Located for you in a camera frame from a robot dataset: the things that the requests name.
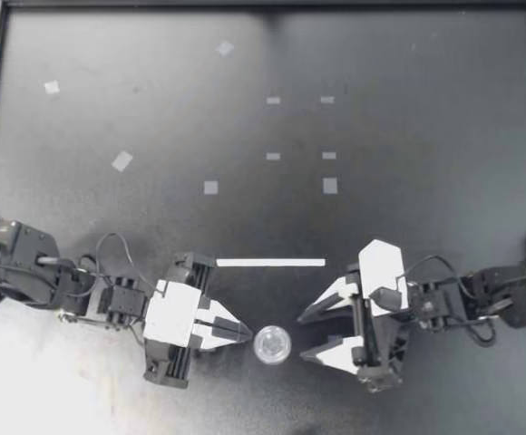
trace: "black cable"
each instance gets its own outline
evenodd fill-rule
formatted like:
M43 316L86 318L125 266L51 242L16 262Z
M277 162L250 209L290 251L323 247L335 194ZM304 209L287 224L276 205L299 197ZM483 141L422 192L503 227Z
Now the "black cable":
M446 308L448 309L449 318L453 319L457 324L449 324L445 326L446 329L453 328L464 328L464 331L471 337L471 339L481 347L491 347L497 342L497 331L495 330L494 324L492 324L492 319L476 319L465 321L461 316L454 313L453 303L448 294L444 293L444 302L446 303ZM488 338L482 337L474 326L487 325L491 331L491 335Z
M414 263L413 265L411 265L410 267L408 267L403 274L399 275L396 277L396 286L398 286L398 280L400 278L403 278L403 277L408 277L408 275L410 273L412 273L418 266L421 266L422 264L430 261L430 260L436 260L436 261L439 261L441 262L444 266L446 266L446 268L449 270L449 272L451 272L451 275L453 276L453 279L456 281L456 283L458 284L459 288L461 289L461 291L467 295L468 297L470 297L471 299L476 299L476 297L474 297L470 292L469 290L464 286L464 283L463 283L463 280L456 274L456 270L454 269L453 265L451 265L448 260L446 260L445 258L441 257L441 256L426 256L424 258L422 258L421 260L418 260L416 263Z
M499 286L495 289L495 291L505 287L506 285L519 283L521 281L526 281L526 275L521 275L521 276L517 276L511 279L506 279L504 281L501 281L499 283Z
M26 275L29 275L29 276L34 276L34 277L38 278L39 280L43 281L44 283L46 283L47 285L49 285L52 289L57 289L57 285L55 285L47 277L41 275L38 272L35 272L34 270L29 270L29 269L25 269L23 267L10 266L10 265L0 265L0 269L10 270L10 271L14 271L14 272L19 272L21 274L26 274Z
M458 327L464 328L464 331L472 338L472 340L481 347L491 347L497 342L497 331L492 323L492 319L482 319L479 321L466 322L460 316L452 314L451 318L457 322ZM488 338L482 337L476 329L475 325L486 325L489 327L491 334Z

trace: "tape piece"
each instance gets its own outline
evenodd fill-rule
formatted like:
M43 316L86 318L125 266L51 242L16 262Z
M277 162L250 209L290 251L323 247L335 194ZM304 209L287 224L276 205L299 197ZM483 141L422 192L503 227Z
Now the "tape piece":
M205 181L203 192L205 195L218 195L219 182L216 180Z
M337 195L337 179L324 179L324 195Z
M215 51L222 57L227 57L233 50L235 50L235 45L229 41L223 41L219 44Z
M53 80L51 82L45 82L44 88L45 88L45 91L49 95L54 95L60 92L60 83L58 83L57 80Z
M336 103L336 97L333 95L325 95L323 97L319 97L319 102L322 104L335 104Z
M116 157L116 159L114 159L114 161L112 162L112 166L118 172L123 172L126 169L126 167L130 165L132 159L133 156L130 153L126 151L120 151L118 157Z
M217 258L218 267L325 267L325 258Z

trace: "wire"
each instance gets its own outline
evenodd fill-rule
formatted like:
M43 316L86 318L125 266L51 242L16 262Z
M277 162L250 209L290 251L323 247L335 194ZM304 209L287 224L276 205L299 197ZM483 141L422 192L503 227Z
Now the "wire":
M441 262L444 266L446 266L446 268L449 270L449 272L451 272L451 275L453 276L453 279L456 281L456 283L458 284L459 288L461 289L461 291L467 295L469 298L471 299L476 299L476 297L474 297L471 292L469 292L469 290L464 286L464 283L463 283L463 280L456 274L456 270L454 269L453 265L451 265L448 260L446 260L445 258L441 257L441 256L426 256L424 258L422 258L421 260L418 260L416 263L414 263L413 265L411 265L410 267L408 267L403 274L399 275L396 277L396 286L398 285L398 280L401 279L401 278L404 278L404 277L408 277L408 275L410 273L412 273L418 266L421 266L422 264L428 262L428 261L431 261L431 260L436 260L436 261L439 261Z
M126 253L126 258L128 259L128 263L130 263L131 268L136 272L136 275L146 284L148 287L150 287L153 291L160 293L160 291L156 288L156 285L150 282L149 279L146 278L142 274L142 272L136 267L134 264L134 260L132 260L132 255L130 254L130 247L128 246L128 242L126 241L126 238L120 234L120 233L108 233L102 236L100 240L98 241L98 244L96 245L96 252L95 252L95 259L96 259L96 273L101 275L102 274L102 261L100 259L100 250L102 248L103 242L105 242L110 237L118 237L122 245L124 246L124 252Z
M136 340L136 343L137 343L140 347L144 347L144 341L141 340L141 338L138 336L138 334L136 334L136 331L134 330L134 326L132 326L132 324L129 324L129 325L128 325L128 329L130 330L130 332L131 332L132 335L134 336L134 340Z

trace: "white strip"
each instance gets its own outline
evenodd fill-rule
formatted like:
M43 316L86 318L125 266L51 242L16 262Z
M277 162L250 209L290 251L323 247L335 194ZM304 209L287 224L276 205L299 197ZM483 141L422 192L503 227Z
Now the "white strip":
M319 102L321 102L322 104L334 104L336 102L336 97L334 97L333 95L319 97Z
M217 258L218 267L324 267L325 258Z

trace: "black mat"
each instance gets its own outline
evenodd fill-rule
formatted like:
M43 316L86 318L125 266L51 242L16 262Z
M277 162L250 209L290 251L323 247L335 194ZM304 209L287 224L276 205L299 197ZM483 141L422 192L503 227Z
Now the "black mat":
M463 272L525 256L526 12L14 12L0 217L51 232L68 255L119 230L154 278L180 250L325 257L217 273L213 297L294 341L275 368L250 346L195 364L180 400L220 433L526 431L526 330L501 327L490 350L416 333L403 388L374 396L297 358L338 325L295 323L374 237L407 264L439 253Z

